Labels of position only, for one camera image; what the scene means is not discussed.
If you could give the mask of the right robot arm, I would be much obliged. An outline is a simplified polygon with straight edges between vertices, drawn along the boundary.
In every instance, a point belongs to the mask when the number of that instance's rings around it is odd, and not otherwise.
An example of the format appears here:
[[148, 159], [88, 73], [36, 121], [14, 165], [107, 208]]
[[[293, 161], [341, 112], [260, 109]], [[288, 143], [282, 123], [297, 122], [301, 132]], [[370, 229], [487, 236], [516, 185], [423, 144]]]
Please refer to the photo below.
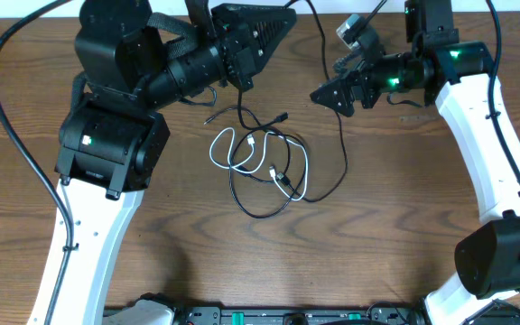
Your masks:
[[497, 77], [500, 51], [462, 42], [448, 1], [404, 5], [408, 52], [387, 54], [369, 17], [351, 15], [337, 30], [355, 65], [312, 92], [314, 103], [352, 116], [383, 94], [420, 89], [452, 131], [478, 201], [480, 226], [455, 248], [455, 273], [422, 298], [409, 324], [520, 321], [520, 142]]

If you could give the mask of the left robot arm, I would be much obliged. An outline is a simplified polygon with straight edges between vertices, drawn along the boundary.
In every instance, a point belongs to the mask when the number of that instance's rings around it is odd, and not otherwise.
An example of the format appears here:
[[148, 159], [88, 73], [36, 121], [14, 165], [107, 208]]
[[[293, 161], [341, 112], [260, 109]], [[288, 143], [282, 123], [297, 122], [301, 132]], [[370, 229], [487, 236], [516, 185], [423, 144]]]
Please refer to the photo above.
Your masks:
[[60, 128], [60, 208], [32, 324], [103, 320], [125, 232], [170, 136], [162, 108], [215, 82], [248, 91], [296, 21], [285, 6], [186, 6], [184, 21], [146, 1], [80, 8], [83, 71]]

